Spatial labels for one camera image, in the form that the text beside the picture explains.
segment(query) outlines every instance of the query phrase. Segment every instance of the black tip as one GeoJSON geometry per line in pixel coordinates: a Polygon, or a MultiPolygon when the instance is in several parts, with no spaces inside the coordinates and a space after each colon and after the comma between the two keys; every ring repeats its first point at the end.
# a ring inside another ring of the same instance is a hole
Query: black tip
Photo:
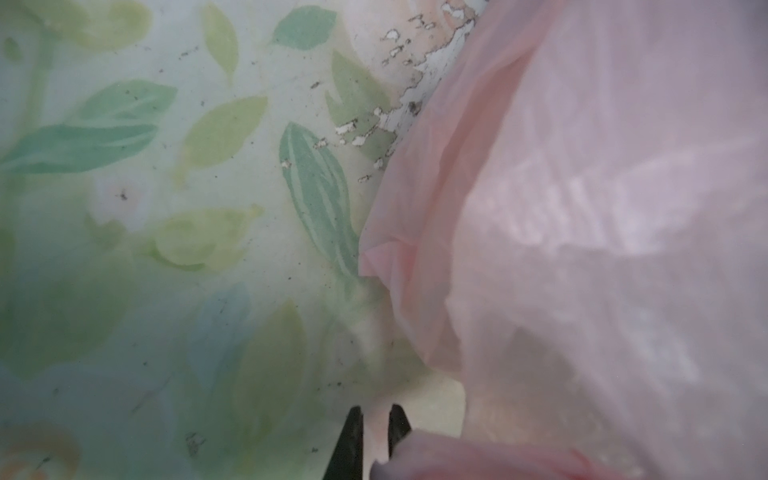
{"type": "Polygon", "coordinates": [[[389,410],[389,427],[387,428],[387,444],[389,445],[390,458],[400,440],[403,440],[410,432],[411,424],[408,422],[408,417],[406,417],[406,411],[400,405],[393,405],[392,410],[389,410]]]}
{"type": "Polygon", "coordinates": [[[323,480],[362,480],[362,410],[352,407],[323,480]]]}

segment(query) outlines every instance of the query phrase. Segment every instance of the floral wallpaper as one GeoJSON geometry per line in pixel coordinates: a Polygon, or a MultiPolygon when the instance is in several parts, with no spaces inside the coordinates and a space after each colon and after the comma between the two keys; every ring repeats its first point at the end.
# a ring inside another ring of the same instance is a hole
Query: floral wallpaper
{"type": "Polygon", "coordinates": [[[357,248],[484,4],[1,3],[0,480],[316,478],[358,403],[457,432],[357,248]]]}

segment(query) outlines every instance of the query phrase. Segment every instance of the dirt speck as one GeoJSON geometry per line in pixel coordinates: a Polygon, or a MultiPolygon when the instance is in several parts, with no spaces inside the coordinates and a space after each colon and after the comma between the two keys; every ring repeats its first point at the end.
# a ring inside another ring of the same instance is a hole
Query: dirt speck
{"type": "Polygon", "coordinates": [[[48,456],[48,457],[45,457],[44,459],[42,459],[42,460],[40,461],[40,463],[38,463],[38,466],[37,466],[37,467],[35,467],[35,470],[39,470],[39,469],[40,469],[40,467],[42,467],[43,465],[45,465],[46,463],[48,463],[48,462],[50,462],[50,461],[51,461],[51,457],[50,457],[50,456],[48,456]]]}
{"type": "Polygon", "coordinates": [[[408,102],[408,110],[415,117],[422,110],[422,102],[420,102],[420,101],[410,101],[410,102],[408,102]]]}
{"type": "Polygon", "coordinates": [[[195,458],[200,451],[200,447],[205,443],[205,438],[202,435],[198,435],[197,432],[191,432],[187,433],[184,441],[187,443],[187,451],[190,457],[195,458]]]}

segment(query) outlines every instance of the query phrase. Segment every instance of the painted leaf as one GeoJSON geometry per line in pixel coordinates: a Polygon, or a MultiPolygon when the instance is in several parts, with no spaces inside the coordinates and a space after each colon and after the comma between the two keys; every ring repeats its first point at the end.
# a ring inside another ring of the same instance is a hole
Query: painted leaf
{"type": "Polygon", "coordinates": [[[16,240],[14,240],[13,232],[0,227],[0,281],[6,273],[11,271],[15,248],[16,240]]]}
{"type": "Polygon", "coordinates": [[[146,80],[119,81],[87,99],[65,123],[79,127],[155,124],[174,103],[176,91],[146,80]]]}
{"type": "Polygon", "coordinates": [[[209,208],[178,214],[165,221],[154,237],[157,252],[175,266],[205,265],[224,270],[244,253],[238,247],[250,222],[264,212],[209,208]]]}
{"type": "Polygon", "coordinates": [[[0,171],[65,174],[93,170],[139,153],[156,133],[154,125],[41,127],[23,137],[0,159],[0,171]]]}
{"type": "Polygon", "coordinates": [[[360,146],[360,151],[371,160],[378,160],[386,155],[395,138],[393,132],[375,127],[366,137],[366,142],[360,146]]]}
{"type": "Polygon", "coordinates": [[[383,111],[390,109],[389,97],[368,70],[335,50],[331,58],[331,73],[341,105],[329,101],[332,99],[329,95],[326,96],[326,102],[332,118],[336,117],[333,121],[337,126],[366,114],[371,115],[377,107],[383,111]]]}
{"type": "Polygon", "coordinates": [[[18,46],[18,42],[11,37],[7,37],[2,42],[3,55],[12,63],[21,63],[24,60],[24,53],[22,48],[18,46]]]}
{"type": "Polygon", "coordinates": [[[118,50],[140,41],[152,23],[152,12],[135,0],[89,2],[21,0],[22,6],[47,28],[81,47],[118,50]]]}
{"type": "Polygon", "coordinates": [[[280,20],[272,34],[272,41],[298,50],[310,50],[328,40],[335,24],[335,12],[305,5],[295,8],[280,20]]]}
{"type": "Polygon", "coordinates": [[[187,337],[187,364],[204,389],[214,387],[224,357],[243,338],[249,313],[248,291],[240,282],[211,296],[194,317],[187,337]]]}
{"type": "Polygon", "coordinates": [[[96,51],[119,50],[140,41],[152,25],[152,11],[135,0],[92,2],[90,21],[66,38],[96,51]]]}
{"type": "Polygon", "coordinates": [[[280,140],[280,161],[293,206],[317,250],[341,273],[357,277],[358,238],[349,217],[349,193],[339,161],[301,125],[289,123],[280,140]]]}
{"type": "Polygon", "coordinates": [[[232,22],[213,3],[208,3],[202,9],[203,32],[205,46],[216,63],[232,81],[232,75],[237,68],[237,34],[232,22]]]}
{"type": "Polygon", "coordinates": [[[183,183],[190,169],[211,167],[235,155],[265,110],[266,97],[246,97],[208,111],[184,139],[177,180],[183,183]]]}
{"type": "Polygon", "coordinates": [[[99,225],[89,214],[85,214],[85,229],[96,243],[105,248],[116,247],[126,234],[125,226],[118,220],[109,220],[107,223],[99,225]]]}
{"type": "Polygon", "coordinates": [[[15,247],[13,232],[0,227],[0,358],[5,355],[12,342],[12,293],[8,288],[7,275],[11,272],[15,247]]]}
{"type": "Polygon", "coordinates": [[[122,320],[137,290],[131,253],[113,250],[47,289],[28,315],[14,320],[5,361],[17,375],[75,360],[100,346],[122,320]]]}
{"type": "Polygon", "coordinates": [[[20,3],[47,28],[65,36],[82,30],[90,21],[88,10],[75,0],[21,0],[20,3]]]}
{"type": "Polygon", "coordinates": [[[283,304],[246,344],[235,380],[237,415],[252,441],[271,432],[296,400],[306,364],[306,334],[292,301],[283,304]]]}
{"type": "Polygon", "coordinates": [[[376,127],[379,117],[373,113],[377,108],[389,110],[389,97],[365,68],[344,58],[338,51],[333,52],[331,72],[341,98],[341,101],[337,101],[326,92],[326,105],[331,120],[337,127],[354,121],[355,130],[344,134],[344,140],[350,144],[354,137],[366,136],[360,150],[368,158],[378,160],[395,140],[392,132],[376,127]]]}

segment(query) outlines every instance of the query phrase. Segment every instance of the plastic bag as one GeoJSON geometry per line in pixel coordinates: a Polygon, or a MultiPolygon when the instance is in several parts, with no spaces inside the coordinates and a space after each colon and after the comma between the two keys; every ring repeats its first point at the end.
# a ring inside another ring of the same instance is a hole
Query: plastic bag
{"type": "Polygon", "coordinates": [[[384,465],[375,463],[371,480],[622,480],[576,451],[466,442],[413,432],[384,465]]]}
{"type": "Polygon", "coordinates": [[[465,437],[599,458],[605,415],[646,472],[766,477],[767,18],[747,0],[486,8],[360,239],[417,352],[464,383],[465,437]]]}

